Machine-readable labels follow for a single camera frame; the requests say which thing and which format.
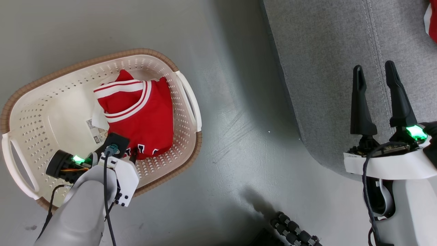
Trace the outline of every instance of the glowing green led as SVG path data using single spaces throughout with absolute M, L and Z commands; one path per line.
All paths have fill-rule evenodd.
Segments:
M 412 127 L 407 127 L 407 131 L 408 131 L 408 134 L 412 138 L 414 138 L 416 141 L 425 140 L 428 137 L 428 135 L 426 135 L 423 132 L 423 129 L 418 125 L 415 125 Z
M 80 158 L 79 156 L 75 155 L 75 156 L 73 156 L 73 161 L 76 162 L 76 163 L 82 163 L 85 160 Z

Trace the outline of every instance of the floor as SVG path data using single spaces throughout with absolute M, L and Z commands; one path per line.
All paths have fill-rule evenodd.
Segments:
M 255 0 L 6 0 L 0 8 L 0 105 L 68 65 L 145 47 L 189 80 L 203 119 L 196 162 L 111 213 L 124 246 L 247 245 L 284 211 L 323 245 L 367 245 L 359 182 L 305 150 Z M 32 245 L 46 211 L 0 165 L 2 245 Z M 111 245 L 108 230 L 102 246 Z

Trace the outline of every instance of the white handle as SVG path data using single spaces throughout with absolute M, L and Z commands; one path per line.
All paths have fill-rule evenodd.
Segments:
M 7 169 L 9 170 L 10 175 L 14 179 L 15 183 L 20 187 L 20 189 L 29 197 L 32 197 L 33 199 L 37 200 L 40 198 L 35 190 L 33 190 L 26 180 L 24 180 L 23 176 L 21 175 L 20 171 L 18 170 L 17 164 L 15 163 L 14 157 L 12 155 L 12 148 L 10 145 L 9 140 L 9 134 L 3 134 L 3 139 L 1 141 L 2 150 L 3 150 L 3 156 L 4 160 L 6 162 Z M 21 160 L 24 168 L 28 172 L 28 175 L 32 181 L 32 183 L 35 185 L 35 178 L 33 174 L 30 171 L 29 165 L 27 164 L 26 160 Z
M 182 86 L 184 87 L 185 91 L 187 92 L 188 100 L 190 100 L 191 106 L 194 110 L 194 118 L 196 119 L 197 123 L 197 132 L 200 132 L 202 130 L 202 117 L 200 116 L 200 109 L 199 104 L 197 103 L 196 96 L 194 95 L 193 89 L 191 89 L 190 84 L 188 83 L 185 76 L 180 72 L 176 72 L 177 77 L 182 82 Z

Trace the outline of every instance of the white plastic basket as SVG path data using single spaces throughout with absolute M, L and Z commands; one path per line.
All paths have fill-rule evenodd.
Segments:
M 173 101 L 173 147 L 158 157 L 137 161 L 140 182 L 135 195 L 184 171 L 199 154 L 199 106 L 185 76 L 170 59 L 154 50 L 133 49 L 78 63 L 24 86 L 2 112 L 2 148 L 9 172 L 21 190 L 43 207 L 48 207 L 53 188 L 64 183 L 45 174 L 53 154 L 62 149 L 84 157 L 99 146 L 86 123 L 92 117 L 93 88 L 111 76 L 115 80 L 121 69 L 139 80 L 165 76 Z M 11 143 L 34 188 L 20 174 Z M 55 206 L 62 204 L 67 191 L 56 191 Z

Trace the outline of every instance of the gray fabric surface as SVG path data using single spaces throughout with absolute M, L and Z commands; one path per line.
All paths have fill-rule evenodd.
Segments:
M 437 120 L 437 44 L 425 33 L 424 0 L 264 0 L 302 141 L 321 165 L 350 178 L 342 153 L 349 134 L 352 69 L 360 64 L 376 139 L 387 142 L 393 60 L 419 122 Z

